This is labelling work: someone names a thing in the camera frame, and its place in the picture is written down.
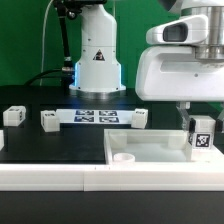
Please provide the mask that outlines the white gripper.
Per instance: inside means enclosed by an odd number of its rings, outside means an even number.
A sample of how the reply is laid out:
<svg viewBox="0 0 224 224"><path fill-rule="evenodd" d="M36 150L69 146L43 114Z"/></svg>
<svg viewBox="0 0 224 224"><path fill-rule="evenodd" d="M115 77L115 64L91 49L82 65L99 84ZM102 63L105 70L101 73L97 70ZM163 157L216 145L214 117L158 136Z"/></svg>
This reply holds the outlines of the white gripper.
<svg viewBox="0 0 224 224"><path fill-rule="evenodd" d="M182 129L194 133L189 102L224 101L224 62L197 60L192 47L150 47L140 57L135 91L144 101L176 101ZM221 106L218 133L224 133L224 103Z"/></svg>

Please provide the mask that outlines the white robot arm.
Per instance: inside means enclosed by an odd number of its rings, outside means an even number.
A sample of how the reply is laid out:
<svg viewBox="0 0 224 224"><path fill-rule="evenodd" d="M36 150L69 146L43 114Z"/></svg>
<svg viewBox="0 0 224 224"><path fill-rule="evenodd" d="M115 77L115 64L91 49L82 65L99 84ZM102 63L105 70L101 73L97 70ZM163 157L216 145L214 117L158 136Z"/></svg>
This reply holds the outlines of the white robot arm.
<svg viewBox="0 0 224 224"><path fill-rule="evenodd" d="M224 101L224 0L159 0L179 18L149 29L135 91L144 101ZM116 60L116 21L103 6L82 13L82 53L70 89L88 98L125 87Z"/></svg>

